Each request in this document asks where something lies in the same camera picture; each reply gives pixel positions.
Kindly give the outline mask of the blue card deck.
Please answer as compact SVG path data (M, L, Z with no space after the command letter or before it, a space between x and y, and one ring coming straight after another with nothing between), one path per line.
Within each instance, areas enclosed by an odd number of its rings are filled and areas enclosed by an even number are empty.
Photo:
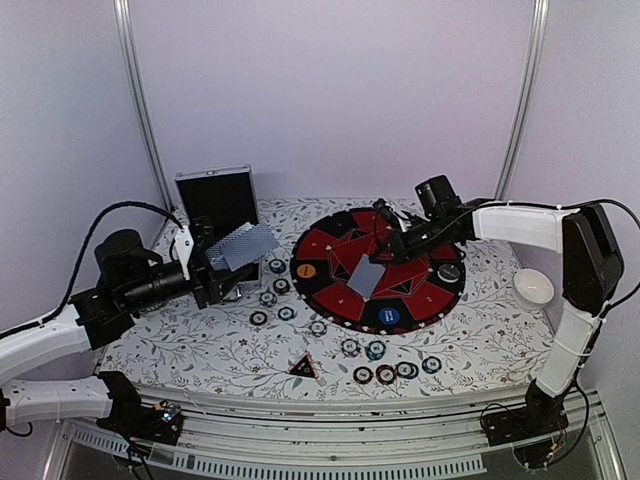
M239 270L279 245L268 225L245 222L209 247L206 258L214 270Z

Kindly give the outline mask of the red black 100 chip pile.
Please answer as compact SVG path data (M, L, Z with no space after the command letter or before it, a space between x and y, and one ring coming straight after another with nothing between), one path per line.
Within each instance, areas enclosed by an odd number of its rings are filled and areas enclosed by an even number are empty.
M290 283L284 279L279 278L273 282L273 289L278 295L284 295L290 291Z
M360 366L353 371L353 380L358 384L368 384L373 378L373 372L366 366Z
M382 385L391 385L397 379L396 370L390 365L379 365L375 371L377 381Z

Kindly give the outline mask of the blue green 50 chip stack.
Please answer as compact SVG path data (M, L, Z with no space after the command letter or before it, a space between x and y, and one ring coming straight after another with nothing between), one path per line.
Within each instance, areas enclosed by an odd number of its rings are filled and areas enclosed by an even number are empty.
M278 310L277 315L278 315L278 318L280 320L289 321L289 320L292 320L296 316L296 313L290 307L282 307L282 308L280 308Z

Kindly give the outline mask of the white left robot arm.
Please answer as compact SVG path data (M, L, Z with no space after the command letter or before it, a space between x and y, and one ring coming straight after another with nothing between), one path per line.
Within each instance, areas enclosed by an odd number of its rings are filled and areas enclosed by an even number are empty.
M75 293L69 285L51 312L1 334L1 428L48 419L92 417L124 439L174 444L181 431L177 404L146 406L118 371L64 382L19 383L19 375L61 357L99 350L134 327L144 311L191 295L199 308L220 303L250 275L211 254L216 237L204 220L178 224L170 261L144 247L139 233L122 229L96 246L97 285Z

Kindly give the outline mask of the blue green 50 chip pile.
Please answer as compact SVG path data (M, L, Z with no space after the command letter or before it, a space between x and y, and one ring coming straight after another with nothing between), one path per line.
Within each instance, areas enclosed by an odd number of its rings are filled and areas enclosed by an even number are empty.
M379 340L371 341L365 348L365 355L369 361L379 361L386 353L386 345Z
M272 259L268 262L269 269L274 274L282 274L286 271L286 263L281 259Z
M419 375L419 368L412 362L399 362L395 369L397 376L401 379L413 380Z

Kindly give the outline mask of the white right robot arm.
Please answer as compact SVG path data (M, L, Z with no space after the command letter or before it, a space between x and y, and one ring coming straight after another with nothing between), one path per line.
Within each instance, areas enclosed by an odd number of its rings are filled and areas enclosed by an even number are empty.
M504 241L556 253L561 261L562 313L547 358L533 380L517 427L537 436L556 417L560 403L574 387L608 313L630 300L637 287L614 296L624 273L624 259L606 207L638 216L623 203L607 198L570 205L475 198L462 201L449 179L436 176L415 188L424 214L417 216L384 199L373 204L374 218L389 234L377 240L373 262L404 264L443 245L468 241Z

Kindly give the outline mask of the blue small blind button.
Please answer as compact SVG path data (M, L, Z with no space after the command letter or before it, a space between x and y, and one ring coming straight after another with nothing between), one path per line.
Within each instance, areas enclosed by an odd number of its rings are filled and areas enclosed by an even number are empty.
M399 322L400 314L394 308L383 308L379 311L379 320L385 325L394 325Z

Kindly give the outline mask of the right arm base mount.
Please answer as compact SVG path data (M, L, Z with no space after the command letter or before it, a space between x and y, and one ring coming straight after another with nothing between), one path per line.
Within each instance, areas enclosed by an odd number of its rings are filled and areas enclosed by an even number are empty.
M525 394L525 403L509 408L498 403L488 405L480 414L480 427L490 446L502 445L566 429L569 425L564 410L568 391L557 396L544 393L533 381Z

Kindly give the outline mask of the red black 100 chip stack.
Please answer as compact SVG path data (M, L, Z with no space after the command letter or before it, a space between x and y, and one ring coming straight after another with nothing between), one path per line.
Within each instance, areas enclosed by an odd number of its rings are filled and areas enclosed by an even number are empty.
M249 322L253 326L262 326L266 324L267 321L268 321L267 314L261 311L255 311L249 316Z

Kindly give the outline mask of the clear acrylic round disc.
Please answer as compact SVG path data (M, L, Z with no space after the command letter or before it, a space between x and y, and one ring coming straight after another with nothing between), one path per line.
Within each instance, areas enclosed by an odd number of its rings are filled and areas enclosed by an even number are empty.
M447 283L456 283L461 276L461 272L456 265L443 264L438 268L438 277Z

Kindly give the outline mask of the single blue backed card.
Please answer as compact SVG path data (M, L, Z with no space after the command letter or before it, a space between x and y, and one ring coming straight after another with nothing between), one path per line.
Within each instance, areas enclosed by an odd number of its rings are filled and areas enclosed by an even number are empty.
M385 270L384 265L371 263L369 256L364 254L351 274L347 286L362 298L368 299L384 276Z

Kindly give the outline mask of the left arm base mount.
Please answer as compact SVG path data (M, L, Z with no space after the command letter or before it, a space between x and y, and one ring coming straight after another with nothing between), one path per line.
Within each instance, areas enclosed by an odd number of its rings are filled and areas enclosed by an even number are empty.
M125 440L141 439L176 446L184 417L178 403L161 400L153 406L140 401L117 400L109 415L96 420L96 425L120 435Z

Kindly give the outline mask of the orange big blind button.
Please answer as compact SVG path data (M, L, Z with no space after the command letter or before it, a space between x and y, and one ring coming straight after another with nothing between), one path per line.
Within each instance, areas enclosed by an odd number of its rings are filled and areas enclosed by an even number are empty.
M316 275L316 268L312 264L301 264L296 269L296 275L301 279L310 279Z

